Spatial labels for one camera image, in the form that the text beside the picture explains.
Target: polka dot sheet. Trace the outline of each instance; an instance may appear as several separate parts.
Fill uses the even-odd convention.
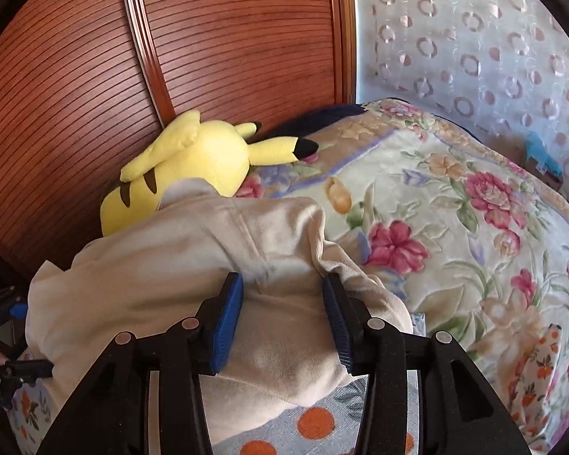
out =
[[[412,313],[413,333],[426,335],[423,313]],[[310,408],[286,411],[256,430],[213,446],[215,455],[353,455],[365,403],[366,378],[336,389]],[[417,373],[407,372],[405,455],[417,454]]]

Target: floral blanket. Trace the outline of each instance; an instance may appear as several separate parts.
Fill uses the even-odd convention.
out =
[[[445,120],[391,99],[366,109],[237,196],[322,204],[327,238],[429,333],[449,331],[546,453],[569,426],[568,203]]]

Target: beige cloth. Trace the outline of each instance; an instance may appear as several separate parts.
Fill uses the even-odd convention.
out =
[[[187,179],[147,220],[83,249],[70,270],[46,262],[30,286],[26,336],[55,364],[46,387],[61,408],[120,331],[159,334],[216,295],[229,271],[244,304],[228,365],[201,377],[212,443],[311,406],[351,376],[339,363],[322,302],[322,276],[405,332],[405,306],[325,241],[325,215],[307,198],[240,199]]]

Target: wooden panel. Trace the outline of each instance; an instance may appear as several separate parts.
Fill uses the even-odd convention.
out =
[[[28,0],[0,36],[0,255],[68,267],[158,132],[122,0]]]
[[[337,101],[356,102],[356,21],[354,0],[331,0]]]
[[[266,129],[335,102],[331,0],[144,0],[175,111]]]

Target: stuffed toy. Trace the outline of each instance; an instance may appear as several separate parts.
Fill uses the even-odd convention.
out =
[[[120,186],[101,204],[103,235],[121,231],[155,212],[166,188],[179,179],[201,177],[220,195],[233,196],[251,165],[294,162],[318,150],[316,142],[298,137],[247,144],[258,125],[232,126],[216,120],[201,123],[199,111],[175,118],[122,168]]]

